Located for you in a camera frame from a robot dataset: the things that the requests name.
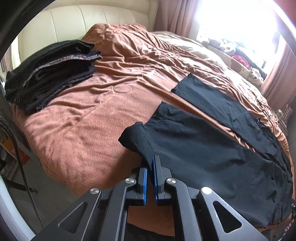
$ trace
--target pink curtain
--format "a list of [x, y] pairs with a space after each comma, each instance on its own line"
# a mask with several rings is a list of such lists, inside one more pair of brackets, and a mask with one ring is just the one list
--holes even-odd
[[188, 37], [198, 0], [159, 0], [154, 31]]
[[282, 36], [276, 55], [276, 63], [260, 88], [269, 106], [275, 110], [285, 107], [296, 94], [296, 57]]

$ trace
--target brown blanket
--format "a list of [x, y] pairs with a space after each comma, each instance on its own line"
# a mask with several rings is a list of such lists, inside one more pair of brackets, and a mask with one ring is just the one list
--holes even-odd
[[[139, 24], [96, 24], [83, 40], [101, 50], [95, 75], [65, 91], [29, 117], [14, 107], [14, 120], [40, 157], [46, 173], [82, 195], [89, 188], [113, 187], [139, 165], [140, 157], [120, 145], [122, 131], [149, 120], [161, 101], [203, 117], [237, 139], [199, 109], [170, 90], [189, 72], [238, 100], [268, 126], [290, 158], [285, 136], [266, 100], [237, 73], [159, 40]], [[151, 185], [144, 207], [131, 207], [128, 222], [174, 235], [172, 210], [157, 207]]]

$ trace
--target cream leather headboard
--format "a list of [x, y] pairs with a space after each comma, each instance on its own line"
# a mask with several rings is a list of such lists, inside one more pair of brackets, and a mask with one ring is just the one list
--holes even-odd
[[96, 23], [139, 23], [152, 31], [157, 7], [158, 0], [56, 0], [13, 41], [13, 68], [49, 44], [81, 39]]

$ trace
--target black fabric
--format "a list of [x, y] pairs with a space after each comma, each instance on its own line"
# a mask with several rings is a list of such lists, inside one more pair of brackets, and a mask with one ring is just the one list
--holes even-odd
[[238, 101], [215, 87], [209, 86], [189, 74], [172, 92], [193, 106], [229, 127], [249, 145], [254, 147], [265, 159], [275, 162], [288, 175], [292, 194], [291, 164], [278, 139], [270, 129], [256, 119]]
[[[141, 155], [152, 177], [153, 155], [160, 155], [161, 165], [173, 177], [189, 187], [212, 188], [256, 228], [277, 224], [291, 214], [293, 202], [289, 162], [273, 156], [280, 157], [282, 148], [272, 133], [229, 96], [213, 87], [206, 89], [207, 85], [192, 91], [191, 77], [181, 81], [174, 92], [183, 98], [186, 95], [184, 99], [198, 108], [205, 107], [218, 121], [225, 120], [221, 123], [234, 123], [230, 128], [242, 133], [246, 128], [251, 132], [245, 136], [247, 143], [257, 143], [254, 147], [262, 153], [252, 152], [204, 119], [166, 103], [161, 103], [145, 125], [137, 122], [126, 128], [119, 142]], [[194, 104], [195, 99], [201, 102]]]
[[23, 81], [28, 79], [30, 74], [39, 66], [76, 53], [88, 54], [93, 47], [94, 44], [81, 40], [68, 40], [48, 45], [26, 58], [16, 69], [7, 73], [6, 94], [10, 95], [11, 91], [20, 88]]
[[160, 235], [127, 223], [124, 241], [175, 241], [175, 237]]
[[100, 51], [80, 40], [49, 45], [7, 73], [5, 99], [27, 115], [42, 110], [62, 90], [88, 79]]

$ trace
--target stack of folded clothes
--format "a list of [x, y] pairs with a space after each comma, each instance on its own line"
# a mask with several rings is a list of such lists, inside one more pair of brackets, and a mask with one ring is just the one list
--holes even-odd
[[6, 100], [27, 115], [42, 110], [62, 90], [93, 75], [91, 63], [102, 59], [93, 48], [92, 43], [69, 40], [39, 50], [7, 73]]

